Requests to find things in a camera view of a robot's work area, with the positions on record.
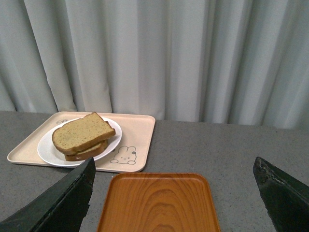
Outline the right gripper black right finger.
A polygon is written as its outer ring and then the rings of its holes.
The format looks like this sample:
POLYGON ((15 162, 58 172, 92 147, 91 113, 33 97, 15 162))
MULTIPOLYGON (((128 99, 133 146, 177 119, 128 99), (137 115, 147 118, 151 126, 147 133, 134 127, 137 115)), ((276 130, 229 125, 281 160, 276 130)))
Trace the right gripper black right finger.
POLYGON ((253 174, 275 230, 307 232, 309 187, 262 157, 256 157, 253 174))

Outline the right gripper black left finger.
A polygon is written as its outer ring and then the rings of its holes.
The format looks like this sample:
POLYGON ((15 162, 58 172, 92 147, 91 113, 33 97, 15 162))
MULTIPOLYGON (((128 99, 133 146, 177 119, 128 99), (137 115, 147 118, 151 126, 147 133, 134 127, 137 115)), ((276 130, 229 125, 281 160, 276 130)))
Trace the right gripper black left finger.
POLYGON ((31 203, 0 223, 2 232, 78 232, 96 173, 88 158, 31 203))

